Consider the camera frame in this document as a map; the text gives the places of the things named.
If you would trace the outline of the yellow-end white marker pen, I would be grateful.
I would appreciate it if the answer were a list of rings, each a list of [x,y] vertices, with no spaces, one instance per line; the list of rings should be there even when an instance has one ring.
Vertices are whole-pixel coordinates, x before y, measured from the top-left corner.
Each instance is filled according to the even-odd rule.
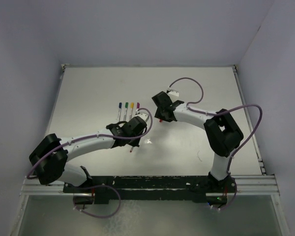
[[[133,115],[133,109],[134,109],[134,108],[130,108],[130,113],[129,113],[129,120],[131,120],[131,119],[132,119],[132,115]]]

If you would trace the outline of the green-end white marker pen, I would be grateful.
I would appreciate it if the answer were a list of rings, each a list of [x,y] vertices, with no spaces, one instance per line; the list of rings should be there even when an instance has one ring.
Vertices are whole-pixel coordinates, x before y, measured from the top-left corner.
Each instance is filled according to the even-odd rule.
[[[127,120],[127,111],[128,111],[128,108],[125,108],[124,107],[123,121],[126,121]]]

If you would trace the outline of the blue-end white marker pen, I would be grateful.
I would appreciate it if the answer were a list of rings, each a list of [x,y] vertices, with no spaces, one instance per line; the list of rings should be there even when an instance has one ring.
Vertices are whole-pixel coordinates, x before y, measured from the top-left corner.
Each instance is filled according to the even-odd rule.
[[[121,118],[121,110],[122,110],[122,108],[118,109],[118,122],[120,121],[120,118]]]

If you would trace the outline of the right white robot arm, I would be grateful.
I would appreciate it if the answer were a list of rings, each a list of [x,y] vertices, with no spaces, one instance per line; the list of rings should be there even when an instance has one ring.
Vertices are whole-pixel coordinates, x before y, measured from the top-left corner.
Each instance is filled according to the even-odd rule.
[[[231,154],[236,150],[244,135],[227,110],[210,113],[196,113],[183,101],[172,101],[169,94],[161,91],[152,97],[157,106],[155,117],[166,122],[179,121],[191,124],[206,132],[211,149],[214,152],[213,165],[209,172],[209,188],[221,192],[226,187],[225,178],[229,175]]]

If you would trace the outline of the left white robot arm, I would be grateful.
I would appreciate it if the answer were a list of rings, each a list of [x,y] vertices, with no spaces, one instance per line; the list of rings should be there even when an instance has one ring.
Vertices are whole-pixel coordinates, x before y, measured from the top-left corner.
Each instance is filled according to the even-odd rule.
[[[74,167],[68,162],[97,150],[125,145],[137,147],[140,138],[147,132],[147,120],[147,114],[138,113],[130,121],[111,123],[87,136],[59,138],[55,133],[49,134],[29,156],[33,172],[42,185],[59,180],[86,193],[91,188],[91,176],[85,167]]]

